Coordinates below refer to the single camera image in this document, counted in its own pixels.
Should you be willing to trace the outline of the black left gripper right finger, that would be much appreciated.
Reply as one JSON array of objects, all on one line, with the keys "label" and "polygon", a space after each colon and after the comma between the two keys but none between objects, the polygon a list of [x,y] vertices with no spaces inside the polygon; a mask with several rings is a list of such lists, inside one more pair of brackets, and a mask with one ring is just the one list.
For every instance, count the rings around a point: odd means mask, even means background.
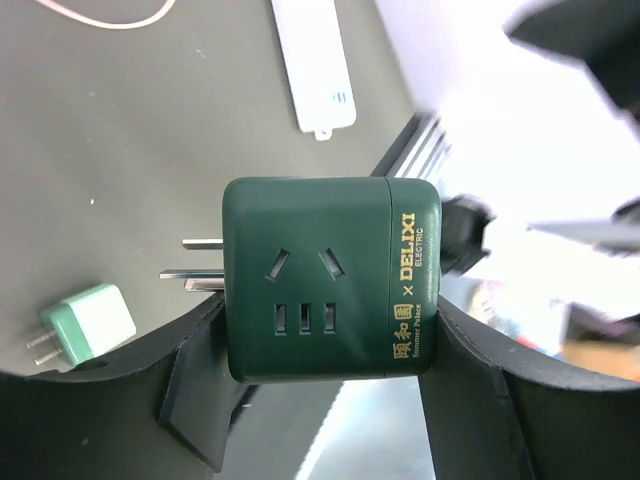
[{"label": "black left gripper right finger", "polygon": [[639,385],[530,349],[438,302],[418,378],[438,479],[636,479]]}]

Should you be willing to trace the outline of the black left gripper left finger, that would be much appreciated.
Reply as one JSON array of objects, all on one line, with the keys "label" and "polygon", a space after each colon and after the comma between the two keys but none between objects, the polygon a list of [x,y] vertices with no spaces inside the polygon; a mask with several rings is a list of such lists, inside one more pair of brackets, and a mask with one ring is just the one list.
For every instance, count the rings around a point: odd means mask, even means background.
[{"label": "black left gripper left finger", "polygon": [[2,373],[1,476],[211,479],[243,392],[215,294],[66,373]]}]

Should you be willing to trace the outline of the light green plug adapter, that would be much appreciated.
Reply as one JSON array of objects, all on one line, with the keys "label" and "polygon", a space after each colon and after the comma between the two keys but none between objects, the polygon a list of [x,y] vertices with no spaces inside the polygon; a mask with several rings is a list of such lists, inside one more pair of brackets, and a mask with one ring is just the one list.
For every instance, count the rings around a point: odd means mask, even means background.
[{"label": "light green plug adapter", "polygon": [[136,325],[120,289],[101,284],[83,290],[41,310],[39,319],[45,332],[26,342],[34,348],[49,340],[54,349],[35,359],[41,366],[62,355],[73,367],[93,360],[136,333]]}]

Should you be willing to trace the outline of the dark green cube socket adapter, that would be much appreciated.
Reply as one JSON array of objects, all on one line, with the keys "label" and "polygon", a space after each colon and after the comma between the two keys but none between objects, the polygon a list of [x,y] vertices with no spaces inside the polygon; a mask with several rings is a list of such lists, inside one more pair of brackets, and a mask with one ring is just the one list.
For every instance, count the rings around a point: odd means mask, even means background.
[{"label": "dark green cube socket adapter", "polygon": [[241,382],[428,370],[442,211],[413,178],[240,178],[225,189],[219,269],[169,269],[225,295],[229,369]]}]

